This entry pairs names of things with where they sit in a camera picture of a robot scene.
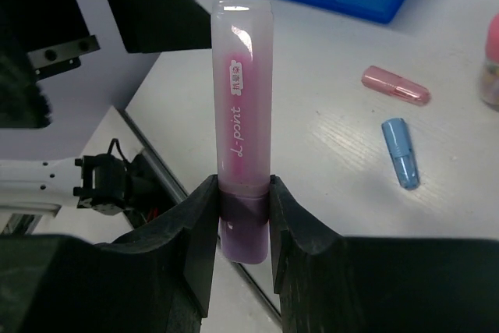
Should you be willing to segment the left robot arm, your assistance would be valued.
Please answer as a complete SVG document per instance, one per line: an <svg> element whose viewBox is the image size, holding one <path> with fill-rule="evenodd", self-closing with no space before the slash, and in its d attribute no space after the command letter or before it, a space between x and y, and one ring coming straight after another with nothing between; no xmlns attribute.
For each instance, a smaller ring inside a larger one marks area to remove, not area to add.
<svg viewBox="0 0 499 333"><path fill-rule="evenodd" d="M196 0L108 0L128 53L207 48L209 16ZM77 0L1 0L1 126L43 129L59 117L51 103L97 111L126 68L97 58L83 69L81 58L97 53Z"/></svg>

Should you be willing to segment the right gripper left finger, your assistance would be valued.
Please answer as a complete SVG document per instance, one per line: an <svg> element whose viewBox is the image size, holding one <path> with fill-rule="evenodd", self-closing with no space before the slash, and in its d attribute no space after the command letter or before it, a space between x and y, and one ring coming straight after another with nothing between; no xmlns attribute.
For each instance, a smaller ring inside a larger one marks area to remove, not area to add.
<svg viewBox="0 0 499 333"><path fill-rule="evenodd" d="M217 246L218 180L112 243L1 238L4 332L198 332Z"/></svg>

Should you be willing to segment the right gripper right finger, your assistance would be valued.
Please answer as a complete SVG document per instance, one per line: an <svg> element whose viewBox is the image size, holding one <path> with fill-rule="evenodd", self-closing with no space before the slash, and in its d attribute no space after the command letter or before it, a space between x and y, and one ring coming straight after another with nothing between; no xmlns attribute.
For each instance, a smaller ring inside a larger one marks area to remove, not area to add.
<svg viewBox="0 0 499 333"><path fill-rule="evenodd" d="M285 332L495 332L498 243L341 236L270 184L274 292Z"/></svg>

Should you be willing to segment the purple highlighter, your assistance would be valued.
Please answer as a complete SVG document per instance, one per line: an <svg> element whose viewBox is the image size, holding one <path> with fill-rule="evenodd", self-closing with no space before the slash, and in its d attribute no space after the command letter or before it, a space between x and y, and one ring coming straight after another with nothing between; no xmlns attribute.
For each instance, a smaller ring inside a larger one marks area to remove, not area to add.
<svg viewBox="0 0 499 333"><path fill-rule="evenodd" d="M274 17L268 1L224 0L211 13L221 250L268 254Z"/></svg>

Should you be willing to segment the pink correction tape case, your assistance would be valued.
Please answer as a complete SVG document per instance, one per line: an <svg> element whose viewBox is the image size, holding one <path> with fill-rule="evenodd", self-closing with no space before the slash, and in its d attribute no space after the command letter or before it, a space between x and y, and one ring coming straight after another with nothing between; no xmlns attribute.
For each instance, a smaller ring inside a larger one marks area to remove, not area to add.
<svg viewBox="0 0 499 333"><path fill-rule="evenodd" d="M368 67L361 82L371 90L417 106L427 105L431 99L429 90L424 86L377 66Z"/></svg>

